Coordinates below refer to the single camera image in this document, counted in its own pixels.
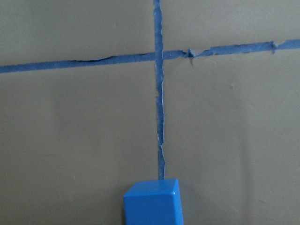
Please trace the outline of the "blue cube block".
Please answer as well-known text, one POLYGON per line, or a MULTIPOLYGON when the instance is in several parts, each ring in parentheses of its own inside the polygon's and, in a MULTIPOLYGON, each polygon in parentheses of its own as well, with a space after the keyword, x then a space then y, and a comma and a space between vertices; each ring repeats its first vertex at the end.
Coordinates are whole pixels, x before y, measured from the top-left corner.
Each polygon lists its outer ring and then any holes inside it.
POLYGON ((127 225, 184 224, 178 179, 137 182, 123 201, 127 225))

